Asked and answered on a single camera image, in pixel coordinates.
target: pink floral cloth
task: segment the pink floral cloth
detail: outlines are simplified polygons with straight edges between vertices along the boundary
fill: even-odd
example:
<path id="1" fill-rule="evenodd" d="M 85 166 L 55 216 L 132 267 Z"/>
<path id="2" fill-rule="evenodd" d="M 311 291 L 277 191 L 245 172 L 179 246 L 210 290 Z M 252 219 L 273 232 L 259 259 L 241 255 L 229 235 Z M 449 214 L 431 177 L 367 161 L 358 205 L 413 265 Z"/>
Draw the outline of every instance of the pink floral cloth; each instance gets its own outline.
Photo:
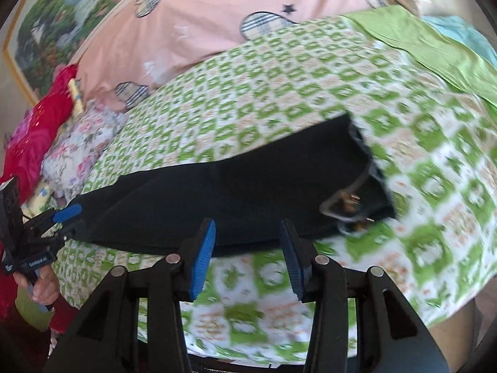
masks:
<path id="1" fill-rule="evenodd" d="M 43 159 L 41 174 L 57 197 L 68 202 L 78 195 L 95 162 L 123 128 L 127 116 L 91 101 L 66 139 Z"/>

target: human hand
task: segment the human hand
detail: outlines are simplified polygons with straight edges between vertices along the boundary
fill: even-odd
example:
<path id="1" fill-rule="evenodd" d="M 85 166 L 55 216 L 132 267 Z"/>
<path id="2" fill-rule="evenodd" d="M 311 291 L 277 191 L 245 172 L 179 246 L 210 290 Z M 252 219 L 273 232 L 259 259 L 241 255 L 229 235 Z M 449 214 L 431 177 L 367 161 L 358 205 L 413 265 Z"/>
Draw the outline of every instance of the human hand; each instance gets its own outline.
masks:
<path id="1" fill-rule="evenodd" d="M 39 275 L 33 289 L 33 300 L 44 306 L 51 305 L 59 297 L 59 279 L 50 265 L 40 268 Z M 28 290 L 29 282 L 26 276 L 15 272 L 14 280 L 19 286 Z"/>

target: green patterned bedsheet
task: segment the green patterned bedsheet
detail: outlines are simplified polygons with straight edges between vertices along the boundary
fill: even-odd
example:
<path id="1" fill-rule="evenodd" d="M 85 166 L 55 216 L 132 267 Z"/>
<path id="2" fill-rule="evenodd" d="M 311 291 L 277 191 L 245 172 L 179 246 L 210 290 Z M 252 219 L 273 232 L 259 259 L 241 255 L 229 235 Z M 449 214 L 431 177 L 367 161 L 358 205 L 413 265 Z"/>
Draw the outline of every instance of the green patterned bedsheet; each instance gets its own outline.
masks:
<path id="1" fill-rule="evenodd" d="M 131 111 L 85 192 L 138 170 L 228 158 L 345 110 L 387 177 L 399 220 L 316 248 L 348 268 L 382 266 L 433 325 L 497 271 L 497 133 L 477 96 L 451 91 L 345 18 L 267 34 L 161 88 Z M 134 270 L 158 259 L 71 241 L 55 269 L 62 294 L 80 307 L 114 265 Z M 190 352 L 261 363 L 305 359 L 314 308 L 292 293 L 281 251 L 213 259 L 203 293 L 181 310 Z M 354 353 L 353 304 L 350 310 Z"/>

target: folded black cloth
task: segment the folded black cloth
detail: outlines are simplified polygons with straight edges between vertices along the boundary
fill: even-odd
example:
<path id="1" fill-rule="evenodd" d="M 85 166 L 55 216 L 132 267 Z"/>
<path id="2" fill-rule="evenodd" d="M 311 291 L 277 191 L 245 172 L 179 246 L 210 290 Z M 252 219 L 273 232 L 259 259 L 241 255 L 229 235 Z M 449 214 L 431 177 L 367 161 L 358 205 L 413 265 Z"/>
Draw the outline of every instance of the folded black cloth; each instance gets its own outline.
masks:
<path id="1" fill-rule="evenodd" d="M 318 239 L 395 217 L 348 114 L 230 159 L 125 175 L 76 203 L 87 225 L 76 239 L 155 255 L 174 252 L 205 217 L 217 226 L 214 256 L 278 247 L 282 218 Z"/>

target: black star print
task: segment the black star print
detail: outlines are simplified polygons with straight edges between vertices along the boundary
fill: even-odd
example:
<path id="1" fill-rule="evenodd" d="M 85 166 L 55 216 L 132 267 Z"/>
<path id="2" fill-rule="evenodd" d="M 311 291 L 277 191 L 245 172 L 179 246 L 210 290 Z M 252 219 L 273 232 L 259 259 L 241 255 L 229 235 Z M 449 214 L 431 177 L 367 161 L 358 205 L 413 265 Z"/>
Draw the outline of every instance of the black star print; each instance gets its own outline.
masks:
<path id="1" fill-rule="evenodd" d="M 283 10 L 281 12 L 290 15 L 292 12 L 297 12 L 297 10 L 293 8 L 293 4 L 290 5 L 283 4 Z"/>

